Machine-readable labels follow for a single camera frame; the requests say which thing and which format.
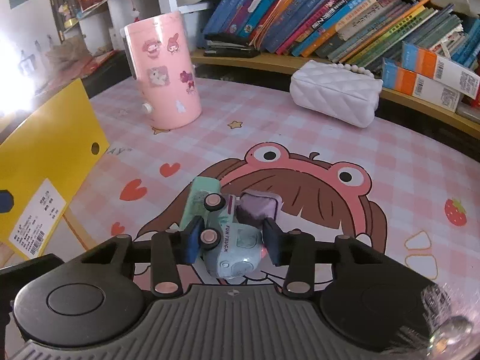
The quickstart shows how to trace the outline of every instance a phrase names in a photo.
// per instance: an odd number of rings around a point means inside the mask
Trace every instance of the black wheel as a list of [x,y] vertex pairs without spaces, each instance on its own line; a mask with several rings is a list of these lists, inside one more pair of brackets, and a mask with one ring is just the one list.
[[203,205],[210,212],[218,211],[225,206],[225,198],[219,193],[211,193],[205,197]]
[[200,233],[200,247],[204,250],[211,250],[220,243],[221,235],[218,230],[206,228]]

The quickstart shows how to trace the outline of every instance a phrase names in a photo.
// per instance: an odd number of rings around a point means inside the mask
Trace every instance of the frog eye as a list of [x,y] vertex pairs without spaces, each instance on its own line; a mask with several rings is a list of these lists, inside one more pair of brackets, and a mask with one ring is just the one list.
[[275,146],[263,146],[255,150],[253,156],[261,162],[275,162],[280,156],[280,150]]
[[365,181],[361,171],[353,167],[343,167],[337,172],[338,179],[349,187],[359,187]]

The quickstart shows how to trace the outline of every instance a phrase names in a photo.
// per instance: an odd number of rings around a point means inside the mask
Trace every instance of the white purse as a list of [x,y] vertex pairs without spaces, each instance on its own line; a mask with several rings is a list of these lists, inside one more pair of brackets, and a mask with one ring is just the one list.
[[382,85],[381,79],[312,60],[293,74],[290,94],[301,107],[367,127],[374,120]]

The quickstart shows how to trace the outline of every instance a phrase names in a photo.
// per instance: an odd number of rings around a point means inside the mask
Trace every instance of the pink tumbler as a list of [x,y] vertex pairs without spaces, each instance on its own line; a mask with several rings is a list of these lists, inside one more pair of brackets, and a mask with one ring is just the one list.
[[172,130],[198,118],[202,108],[180,12],[129,24],[125,35],[152,127]]

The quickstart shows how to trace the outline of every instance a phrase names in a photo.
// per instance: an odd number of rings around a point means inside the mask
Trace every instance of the bright light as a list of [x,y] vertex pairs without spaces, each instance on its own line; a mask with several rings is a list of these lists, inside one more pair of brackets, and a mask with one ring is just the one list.
[[13,45],[0,36],[0,116],[17,110],[31,110],[35,85],[18,69],[20,58]]

